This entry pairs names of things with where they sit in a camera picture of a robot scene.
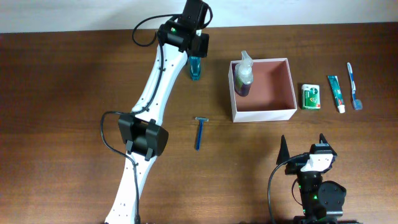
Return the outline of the teal Listerine mouthwash bottle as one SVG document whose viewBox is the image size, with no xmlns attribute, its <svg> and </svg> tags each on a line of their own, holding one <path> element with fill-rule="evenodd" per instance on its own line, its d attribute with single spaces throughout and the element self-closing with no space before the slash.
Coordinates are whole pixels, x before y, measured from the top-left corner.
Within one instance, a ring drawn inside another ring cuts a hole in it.
<svg viewBox="0 0 398 224">
<path fill-rule="evenodd" d="M 200 57 L 189 57 L 190 64 L 190 78 L 193 81 L 197 81 L 201 77 L 201 58 Z"/>
</svg>

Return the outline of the green Dettol soap box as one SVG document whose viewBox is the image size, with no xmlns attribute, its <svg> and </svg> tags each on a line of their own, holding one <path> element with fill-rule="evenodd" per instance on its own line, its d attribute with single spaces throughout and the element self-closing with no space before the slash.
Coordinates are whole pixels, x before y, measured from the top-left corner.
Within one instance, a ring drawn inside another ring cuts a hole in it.
<svg viewBox="0 0 398 224">
<path fill-rule="evenodd" d="M 320 103 L 320 86 L 303 84 L 302 85 L 302 109 L 319 110 Z"/>
</svg>

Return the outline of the blue white toothbrush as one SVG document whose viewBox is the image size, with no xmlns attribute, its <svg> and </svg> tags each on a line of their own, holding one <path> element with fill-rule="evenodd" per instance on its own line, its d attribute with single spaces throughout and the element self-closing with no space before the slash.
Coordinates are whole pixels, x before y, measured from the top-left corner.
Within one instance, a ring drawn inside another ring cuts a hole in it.
<svg viewBox="0 0 398 224">
<path fill-rule="evenodd" d="M 348 68 L 348 73 L 349 73 L 349 78 L 350 78 L 350 83 L 351 83 L 351 96 L 352 96 L 353 108 L 355 110 L 361 110 L 361 109 L 363 109 L 363 104 L 362 104 L 361 100 L 356 98 L 356 85 L 354 82 L 353 69 L 349 62 L 347 63 L 347 68 Z"/>
</svg>

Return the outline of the purple foam soap pump bottle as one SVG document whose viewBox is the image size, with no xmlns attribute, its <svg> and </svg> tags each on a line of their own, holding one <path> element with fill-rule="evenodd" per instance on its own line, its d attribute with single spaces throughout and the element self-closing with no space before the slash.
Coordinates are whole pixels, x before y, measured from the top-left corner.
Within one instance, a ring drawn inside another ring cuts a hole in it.
<svg viewBox="0 0 398 224">
<path fill-rule="evenodd" d="M 254 81 L 252 72 L 253 59 L 243 50 L 241 61 L 234 69 L 234 89 L 239 96 L 248 96 L 251 84 Z"/>
</svg>

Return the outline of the green toothpaste tube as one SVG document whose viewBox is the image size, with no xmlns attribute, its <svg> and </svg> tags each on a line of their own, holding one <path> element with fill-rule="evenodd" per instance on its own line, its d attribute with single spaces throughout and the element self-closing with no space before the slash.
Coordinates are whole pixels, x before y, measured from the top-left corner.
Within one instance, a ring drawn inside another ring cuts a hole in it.
<svg viewBox="0 0 398 224">
<path fill-rule="evenodd" d="M 331 86 L 331 90 L 333 92 L 338 112 L 345 113 L 345 103 L 343 101 L 343 95 L 341 92 L 340 84 L 338 82 L 338 77 L 330 75 L 328 76 L 328 80 Z"/>
</svg>

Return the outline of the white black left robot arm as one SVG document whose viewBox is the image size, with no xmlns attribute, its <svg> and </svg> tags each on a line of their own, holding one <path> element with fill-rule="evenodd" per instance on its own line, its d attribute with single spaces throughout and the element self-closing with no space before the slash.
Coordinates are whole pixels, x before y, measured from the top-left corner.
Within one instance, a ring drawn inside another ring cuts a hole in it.
<svg viewBox="0 0 398 224">
<path fill-rule="evenodd" d="M 130 112 L 117 111 L 118 127 L 125 149 L 124 171 L 106 224 L 140 223 L 140 199 L 151 167 L 163 153 L 169 133 L 162 127 L 165 107 L 175 81 L 189 57 L 205 58 L 210 36 L 211 7 L 201 0 L 188 0 L 183 12 L 168 14 L 155 32 L 157 51 L 149 79 Z"/>
</svg>

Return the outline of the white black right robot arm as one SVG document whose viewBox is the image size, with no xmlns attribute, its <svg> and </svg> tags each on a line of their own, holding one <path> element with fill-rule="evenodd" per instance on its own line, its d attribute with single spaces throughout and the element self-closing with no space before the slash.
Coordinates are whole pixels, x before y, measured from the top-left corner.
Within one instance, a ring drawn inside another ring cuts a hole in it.
<svg viewBox="0 0 398 224">
<path fill-rule="evenodd" d="M 324 181 L 322 175 L 332 168 L 337 153 L 323 134 L 310 150 L 291 157 L 285 137 L 281 137 L 276 164 L 285 166 L 286 175 L 296 175 L 299 185 L 302 216 L 294 223 L 337 223 L 343 216 L 346 189 L 334 181 Z"/>
</svg>

